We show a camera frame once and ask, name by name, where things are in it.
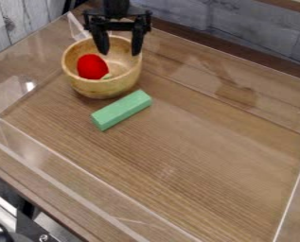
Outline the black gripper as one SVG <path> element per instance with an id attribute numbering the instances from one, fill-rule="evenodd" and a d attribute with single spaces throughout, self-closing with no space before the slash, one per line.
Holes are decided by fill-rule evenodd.
<path id="1" fill-rule="evenodd" d="M 130 9 L 126 15 L 106 16 L 103 9 L 87 9 L 82 16 L 83 29 L 91 31 L 94 43 L 103 55 L 110 47 L 107 31 L 131 31 L 131 55 L 141 53 L 145 33 L 152 29 L 150 10 Z"/>

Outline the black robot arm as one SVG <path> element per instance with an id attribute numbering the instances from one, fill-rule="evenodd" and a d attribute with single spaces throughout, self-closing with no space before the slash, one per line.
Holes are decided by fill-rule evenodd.
<path id="1" fill-rule="evenodd" d="M 103 0 L 98 9 L 82 12 L 83 29 L 91 34 L 98 51 L 106 55 L 110 49 L 109 31 L 131 33 L 131 55 L 138 56 L 146 34 L 152 30 L 152 11 L 130 4 L 129 0 Z"/>

